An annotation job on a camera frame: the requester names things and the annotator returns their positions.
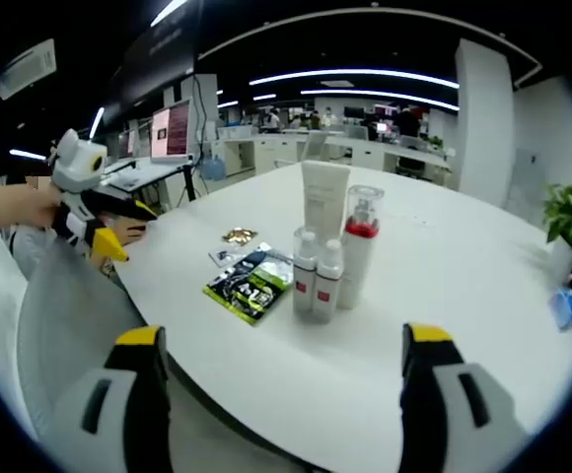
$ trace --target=computer monitor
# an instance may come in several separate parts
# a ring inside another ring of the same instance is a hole
[[[191,99],[187,99],[153,115],[150,133],[153,161],[171,161],[166,157],[177,159],[188,154],[190,107]]]
[[[347,106],[343,110],[345,118],[365,118],[365,108],[360,106]]]

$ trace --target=ceiling light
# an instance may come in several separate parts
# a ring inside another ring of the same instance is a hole
[[[232,106],[232,105],[237,105],[238,101],[226,101],[225,103],[220,103],[218,105],[218,108],[224,108],[225,106]]]
[[[28,153],[27,151],[21,150],[10,150],[10,154],[13,156],[21,156],[23,158],[32,158],[33,160],[45,161],[46,157],[43,155],[37,155],[35,153]]]
[[[324,69],[320,71],[294,72],[292,74],[281,74],[279,76],[264,77],[262,79],[250,81],[249,85],[256,86],[258,84],[284,81],[286,79],[296,79],[299,77],[327,76],[336,74],[343,74],[343,75],[360,74],[365,76],[400,77],[403,79],[414,79],[416,81],[424,81],[424,82],[430,82],[432,84],[439,84],[440,86],[446,86],[452,89],[458,89],[460,87],[460,85],[456,82],[446,81],[444,79],[438,79],[437,77],[424,76],[422,74],[412,74],[410,72],[402,72],[402,71],[388,71],[385,69]]]
[[[100,107],[98,113],[96,114],[96,119],[93,120],[93,126],[91,127],[91,132],[89,133],[89,139],[92,140],[94,135],[96,134],[96,130],[98,129],[98,125],[100,124],[100,120],[102,120],[102,115],[105,114],[105,108],[103,106]]]
[[[266,94],[265,96],[253,97],[254,101],[265,101],[266,99],[275,99],[277,96],[275,94]]]
[[[302,96],[315,96],[319,94],[344,94],[344,95],[355,95],[355,96],[390,97],[393,99],[404,99],[406,101],[421,101],[423,103],[429,103],[431,105],[440,106],[442,108],[447,108],[449,110],[454,110],[454,111],[459,111],[460,109],[456,105],[451,105],[450,103],[445,103],[443,101],[432,101],[430,99],[424,99],[422,97],[408,96],[406,94],[396,94],[393,92],[354,91],[349,89],[320,89],[318,91],[302,91]]]
[[[154,27],[155,25],[157,25],[159,22],[161,22],[164,18],[166,18],[171,12],[173,12],[174,10],[176,10],[178,7],[180,7],[183,3],[185,3],[187,0],[172,0],[172,2],[170,2],[166,8],[164,8],[161,13],[159,15],[157,15],[155,17],[155,19],[152,21],[152,23],[150,24],[151,27]]]

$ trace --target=pink screen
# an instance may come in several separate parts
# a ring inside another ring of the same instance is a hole
[[[168,154],[169,123],[169,109],[160,111],[152,117],[152,132],[150,136],[152,156],[160,157]]]
[[[170,126],[168,128],[168,154],[187,154],[187,122],[189,120],[189,103],[170,108]]]

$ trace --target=gold packet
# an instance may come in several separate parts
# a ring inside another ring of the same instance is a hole
[[[254,232],[253,230],[235,227],[234,229],[229,230],[226,235],[223,235],[223,241],[243,245],[251,241],[256,235],[257,232]]]

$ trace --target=white plastic bottle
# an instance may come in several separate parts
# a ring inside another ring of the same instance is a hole
[[[330,239],[325,244],[317,264],[315,297],[313,299],[313,316],[316,320],[327,323],[334,316],[342,275],[343,252],[341,242],[338,239]]]
[[[317,269],[317,237],[301,228],[295,232],[293,307],[300,313],[313,309]]]
[[[343,232],[345,272],[341,281],[338,306],[358,305],[372,261],[380,222],[378,213],[385,191],[367,185],[353,185],[348,192],[348,213]]]

